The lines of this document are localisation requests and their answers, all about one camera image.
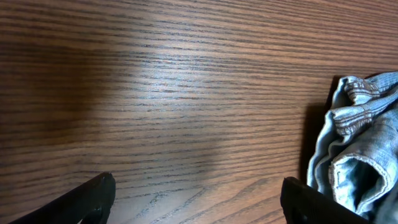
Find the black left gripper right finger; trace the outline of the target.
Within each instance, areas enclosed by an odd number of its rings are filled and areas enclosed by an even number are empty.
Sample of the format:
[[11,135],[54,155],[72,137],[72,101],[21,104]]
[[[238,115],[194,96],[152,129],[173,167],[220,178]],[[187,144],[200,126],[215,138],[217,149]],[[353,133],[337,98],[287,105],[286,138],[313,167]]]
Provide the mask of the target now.
[[287,224],[368,224],[369,222],[295,177],[282,183],[280,204]]

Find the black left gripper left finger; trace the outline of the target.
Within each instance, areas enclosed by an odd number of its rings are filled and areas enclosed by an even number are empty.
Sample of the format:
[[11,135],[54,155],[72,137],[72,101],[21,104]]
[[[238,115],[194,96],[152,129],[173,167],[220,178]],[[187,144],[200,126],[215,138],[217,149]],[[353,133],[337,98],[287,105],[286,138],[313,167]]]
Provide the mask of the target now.
[[106,224],[116,181],[104,172],[10,224]]

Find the light blue denim shorts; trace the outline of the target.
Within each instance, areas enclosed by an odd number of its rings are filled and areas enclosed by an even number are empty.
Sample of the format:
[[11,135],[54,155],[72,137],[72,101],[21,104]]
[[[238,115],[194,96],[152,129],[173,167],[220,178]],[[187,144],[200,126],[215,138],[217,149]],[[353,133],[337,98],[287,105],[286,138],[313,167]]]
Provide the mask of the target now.
[[397,72],[340,78],[307,185],[373,223],[397,223]]

